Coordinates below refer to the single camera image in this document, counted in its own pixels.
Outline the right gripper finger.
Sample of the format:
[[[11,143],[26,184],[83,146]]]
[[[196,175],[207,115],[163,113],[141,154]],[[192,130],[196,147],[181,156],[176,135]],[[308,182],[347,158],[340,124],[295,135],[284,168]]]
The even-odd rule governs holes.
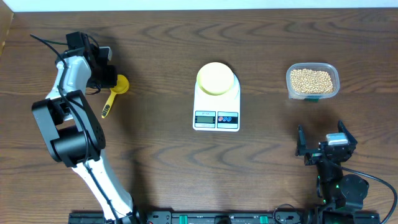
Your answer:
[[[357,145],[357,140],[353,137],[353,135],[347,130],[347,128],[345,127],[344,123],[342,120],[338,121],[338,130],[340,133],[344,133],[347,140],[348,140],[348,144],[350,145]]]
[[[297,147],[295,151],[296,156],[304,156],[307,152],[307,143],[304,131],[301,125],[298,126]]]

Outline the yellow measuring scoop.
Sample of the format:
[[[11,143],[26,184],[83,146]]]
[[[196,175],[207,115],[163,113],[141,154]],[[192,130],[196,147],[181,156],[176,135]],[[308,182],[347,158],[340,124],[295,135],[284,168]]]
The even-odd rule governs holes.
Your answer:
[[[126,93],[129,89],[129,80],[124,76],[124,75],[118,75],[117,76],[117,84],[115,87],[111,88],[110,95],[105,103],[105,106],[102,110],[101,117],[105,118],[109,114],[112,105],[114,103],[114,99],[117,95],[122,95]]]

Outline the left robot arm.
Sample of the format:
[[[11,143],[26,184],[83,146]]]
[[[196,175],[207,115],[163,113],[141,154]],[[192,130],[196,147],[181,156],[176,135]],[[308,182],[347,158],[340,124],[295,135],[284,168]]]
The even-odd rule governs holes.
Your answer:
[[[46,98],[32,105],[32,113],[53,160],[77,173],[90,188],[106,223],[145,223],[146,216],[121,185],[106,157],[102,127],[89,106],[88,85],[116,86],[117,75],[109,66],[112,51],[67,50],[56,62],[54,86]]]

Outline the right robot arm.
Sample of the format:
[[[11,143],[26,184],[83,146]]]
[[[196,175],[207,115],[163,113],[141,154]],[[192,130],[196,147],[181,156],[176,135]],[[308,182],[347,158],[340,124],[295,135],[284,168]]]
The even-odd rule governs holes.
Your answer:
[[[356,149],[357,140],[338,121],[338,132],[327,134],[326,140],[310,149],[303,127],[298,127],[296,156],[304,157],[306,166],[316,166],[317,195],[321,205],[304,213],[303,223],[379,223],[380,216],[362,211],[368,195],[369,183],[357,174],[344,175],[341,163],[346,162]]]

